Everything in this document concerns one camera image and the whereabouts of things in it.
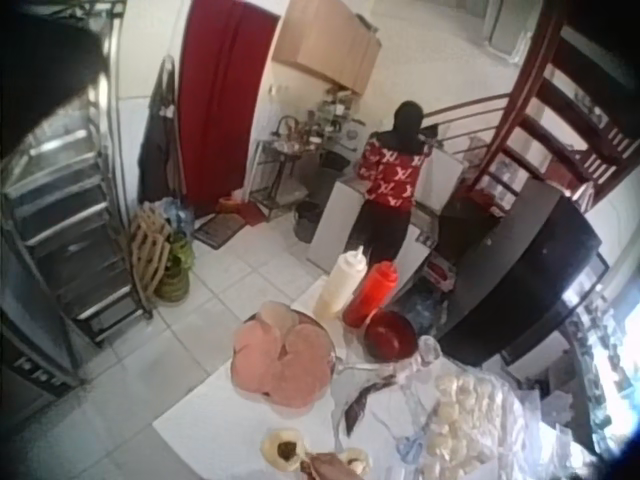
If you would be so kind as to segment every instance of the black pants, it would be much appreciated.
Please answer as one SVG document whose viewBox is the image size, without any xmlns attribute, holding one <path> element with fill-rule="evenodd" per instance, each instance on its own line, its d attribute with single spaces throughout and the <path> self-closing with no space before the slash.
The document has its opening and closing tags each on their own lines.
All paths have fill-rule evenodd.
<svg viewBox="0 0 640 480">
<path fill-rule="evenodd" d="M 360 245 L 369 256 L 369 266 L 394 261 L 400 253 L 411 223 L 411 211 L 366 200 L 351 229 L 347 250 Z"/>
</svg>

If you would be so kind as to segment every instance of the ketchup bottle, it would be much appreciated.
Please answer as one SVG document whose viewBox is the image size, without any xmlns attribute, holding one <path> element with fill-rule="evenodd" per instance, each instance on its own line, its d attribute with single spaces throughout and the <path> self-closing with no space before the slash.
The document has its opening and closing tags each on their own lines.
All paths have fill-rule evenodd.
<svg viewBox="0 0 640 480">
<path fill-rule="evenodd" d="M 380 308 L 391 290 L 398 284 L 398 271 L 391 262 L 373 266 L 360 292 L 345 309 L 342 320 L 351 328 L 360 328 L 374 311 Z"/>
</svg>

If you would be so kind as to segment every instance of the wall cabinet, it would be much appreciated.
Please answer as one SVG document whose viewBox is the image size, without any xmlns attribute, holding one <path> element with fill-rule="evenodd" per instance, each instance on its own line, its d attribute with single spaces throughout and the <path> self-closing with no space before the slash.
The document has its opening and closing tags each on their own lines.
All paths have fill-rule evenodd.
<svg viewBox="0 0 640 480">
<path fill-rule="evenodd" d="M 363 94 L 380 41 L 340 0 L 291 0 L 273 60 Z"/>
</svg>

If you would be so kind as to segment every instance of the red curtain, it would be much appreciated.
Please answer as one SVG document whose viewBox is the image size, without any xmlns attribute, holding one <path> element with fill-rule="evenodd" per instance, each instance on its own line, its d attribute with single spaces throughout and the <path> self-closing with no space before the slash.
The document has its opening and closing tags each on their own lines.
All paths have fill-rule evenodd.
<svg viewBox="0 0 640 480">
<path fill-rule="evenodd" d="M 251 125 L 278 17 L 238 0 L 193 0 L 179 89 L 180 148 L 196 214 L 241 188 Z"/>
</svg>

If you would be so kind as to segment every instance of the white squeeze bottle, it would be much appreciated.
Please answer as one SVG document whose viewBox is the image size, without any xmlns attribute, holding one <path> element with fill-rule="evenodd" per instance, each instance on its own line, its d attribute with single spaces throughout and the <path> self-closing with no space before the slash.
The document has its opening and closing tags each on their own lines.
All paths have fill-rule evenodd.
<svg viewBox="0 0 640 480">
<path fill-rule="evenodd" d="M 316 320 L 336 318 L 366 273 L 367 259 L 362 254 L 362 247 L 340 255 L 313 308 Z"/>
</svg>

